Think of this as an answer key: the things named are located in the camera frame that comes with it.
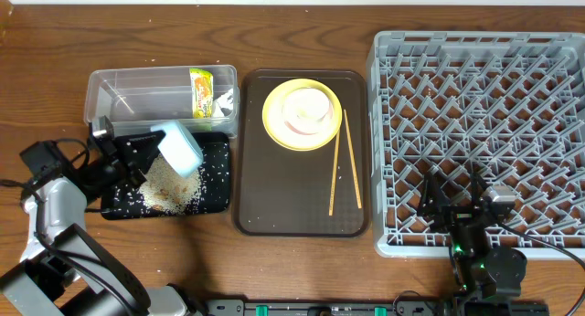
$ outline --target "yellow plate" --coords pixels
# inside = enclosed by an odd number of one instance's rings
[[[282,104],[286,96],[298,89],[318,89],[333,105],[333,119],[321,132],[303,135],[289,129],[282,118]],[[262,123],[271,138],[282,147],[293,151],[312,151],[330,142],[341,127],[341,105],[337,96],[325,84],[312,79],[291,79],[276,87],[264,101]]]

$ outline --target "food package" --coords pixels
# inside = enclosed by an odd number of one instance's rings
[[[198,68],[190,68],[189,74],[193,91],[193,118],[210,118],[213,103],[213,75]]]

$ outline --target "wooden table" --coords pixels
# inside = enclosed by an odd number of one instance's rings
[[[18,153],[32,142],[87,136],[82,114],[93,70],[231,64],[240,83],[256,68],[351,68],[365,76],[381,30],[583,31],[585,8],[17,6],[0,48],[0,174],[26,180]],[[0,274],[26,244],[18,196],[0,190]],[[371,231],[348,240],[245,237],[230,212],[86,221],[145,286],[173,282],[204,298],[392,301],[403,290],[429,297],[454,290],[447,259],[382,258]],[[561,314],[583,283],[575,262],[531,261],[522,298]],[[0,314],[14,313],[2,297]]]

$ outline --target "gray plastic dish rack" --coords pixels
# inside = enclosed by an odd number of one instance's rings
[[[384,257],[448,257],[416,216],[423,176],[469,203],[472,168],[517,192],[509,226],[585,257],[585,36],[380,32],[367,58],[374,245]],[[501,227],[494,247],[564,258]]]

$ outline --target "chopsticks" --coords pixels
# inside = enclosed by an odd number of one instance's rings
[[[359,196],[359,184],[357,182],[357,170],[356,170],[356,159],[354,157],[354,146],[351,143],[351,133],[349,132],[349,121],[347,120],[347,111],[344,110],[344,118],[346,119],[346,133],[347,133],[347,147],[349,147],[349,158],[351,160],[351,170],[352,175],[354,176],[354,188],[356,189],[356,202],[357,208],[362,208],[362,200]],[[339,156],[339,131],[337,131],[337,135],[335,136],[335,154],[333,160],[333,177],[331,178],[331,196],[329,197],[329,216],[333,215],[333,206],[335,200],[335,182],[337,177],[337,159]]]
[[[347,111],[344,110],[346,118],[347,146],[349,147],[349,158],[351,159],[351,171],[354,175],[354,187],[356,189],[357,208],[362,208],[362,200],[359,197],[359,184],[357,184],[356,159],[354,158],[354,146],[351,143],[351,133],[349,133],[349,121],[347,121]]]
[[[337,177],[337,156],[339,155],[339,130],[335,136],[335,154],[333,157],[333,177],[331,178],[331,196],[329,198],[329,216],[333,215],[333,202],[335,199],[335,181]]]

